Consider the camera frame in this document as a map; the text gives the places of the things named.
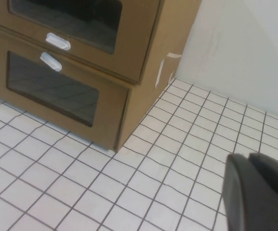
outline drawer handle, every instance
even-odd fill
[[[46,42],[54,45],[57,48],[60,48],[61,50],[68,51],[69,49],[71,49],[71,44],[69,41],[67,41],[51,32],[47,34]]]
[[[57,61],[55,58],[53,58],[50,54],[43,52],[41,54],[40,59],[46,63],[51,69],[59,72],[62,70],[62,65]]]

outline cardboard drawer unit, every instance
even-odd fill
[[[129,89],[103,76],[0,33],[0,98],[114,149]]]
[[[200,3],[0,0],[0,98],[118,151],[175,76]]]
[[[138,81],[160,0],[0,0],[0,25]]]

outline drawer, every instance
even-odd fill
[[[0,32],[0,98],[114,149],[128,84]]]
[[[0,25],[138,82],[159,5],[160,0],[0,0]]]

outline white tile floor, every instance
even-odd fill
[[[115,154],[0,102],[0,231],[225,231],[226,157],[278,117],[175,79]]]

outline white wall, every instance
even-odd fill
[[[176,77],[278,115],[278,1],[202,0]]]

